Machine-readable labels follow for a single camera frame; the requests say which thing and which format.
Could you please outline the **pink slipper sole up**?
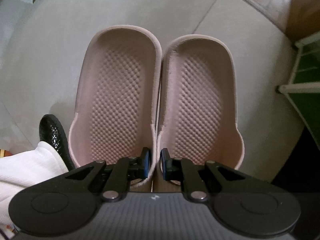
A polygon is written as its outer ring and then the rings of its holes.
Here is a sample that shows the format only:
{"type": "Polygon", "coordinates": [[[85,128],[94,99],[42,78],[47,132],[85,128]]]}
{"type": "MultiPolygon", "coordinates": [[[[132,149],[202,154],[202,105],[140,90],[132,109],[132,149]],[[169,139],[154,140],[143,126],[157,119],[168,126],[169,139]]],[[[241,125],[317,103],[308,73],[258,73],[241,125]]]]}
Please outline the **pink slipper sole up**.
{"type": "Polygon", "coordinates": [[[76,167],[95,160],[108,164],[151,151],[144,179],[132,191],[151,190],[156,166],[156,114],[162,48],[150,31],[114,25],[98,32],[85,53],[68,133],[76,167]]]}

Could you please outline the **white trouser leg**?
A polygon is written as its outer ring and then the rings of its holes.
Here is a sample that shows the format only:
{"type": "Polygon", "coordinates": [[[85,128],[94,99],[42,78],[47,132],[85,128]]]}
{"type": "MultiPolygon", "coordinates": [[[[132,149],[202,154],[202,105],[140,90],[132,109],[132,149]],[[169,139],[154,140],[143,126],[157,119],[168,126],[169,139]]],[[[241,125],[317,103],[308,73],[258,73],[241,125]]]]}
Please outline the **white trouser leg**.
{"type": "Polygon", "coordinates": [[[9,203],[20,191],[68,172],[58,152],[41,141],[34,150],[1,159],[1,229],[13,227],[9,203]]]}

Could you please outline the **black shiny shoe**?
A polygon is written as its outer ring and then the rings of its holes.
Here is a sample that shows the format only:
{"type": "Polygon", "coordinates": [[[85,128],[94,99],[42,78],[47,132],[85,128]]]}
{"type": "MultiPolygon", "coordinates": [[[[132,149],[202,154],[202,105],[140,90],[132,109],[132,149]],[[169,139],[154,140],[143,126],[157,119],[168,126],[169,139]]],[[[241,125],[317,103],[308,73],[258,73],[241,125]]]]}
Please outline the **black shiny shoe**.
{"type": "Polygon", "coordinates": [[[48,143],[59,154],[67,169],[75,169],[68,149],[68,141],[58,118],[53,114],[46,114],[39,123],[40,140],[48,143]]]}

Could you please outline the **white green shoe rack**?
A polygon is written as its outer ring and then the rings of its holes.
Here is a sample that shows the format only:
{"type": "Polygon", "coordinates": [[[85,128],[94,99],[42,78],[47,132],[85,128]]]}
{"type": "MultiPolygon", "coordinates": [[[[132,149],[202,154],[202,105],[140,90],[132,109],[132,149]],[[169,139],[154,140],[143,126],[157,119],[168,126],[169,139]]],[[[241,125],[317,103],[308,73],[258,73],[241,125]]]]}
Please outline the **white green shoe rack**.
{"type": "Polygon", "coordinates": [[[289,81],[276,92],[289,100],[319,146],[319,32],[297,41],[295,48],[289,81]]]}

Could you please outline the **pink slipper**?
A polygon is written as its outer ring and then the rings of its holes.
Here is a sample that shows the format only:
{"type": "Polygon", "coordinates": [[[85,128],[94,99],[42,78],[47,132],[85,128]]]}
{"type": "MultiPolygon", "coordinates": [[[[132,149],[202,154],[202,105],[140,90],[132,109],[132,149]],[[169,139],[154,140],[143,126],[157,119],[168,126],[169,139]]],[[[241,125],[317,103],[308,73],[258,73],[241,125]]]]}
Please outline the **pink slipper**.
{"type": "Polygon", "coordinates": [[[245,155],[236,116],[234,62],[217,38],[184,35],[162,62],[157,151],[196,165],[208,160],[238,169],[245,155]]]}

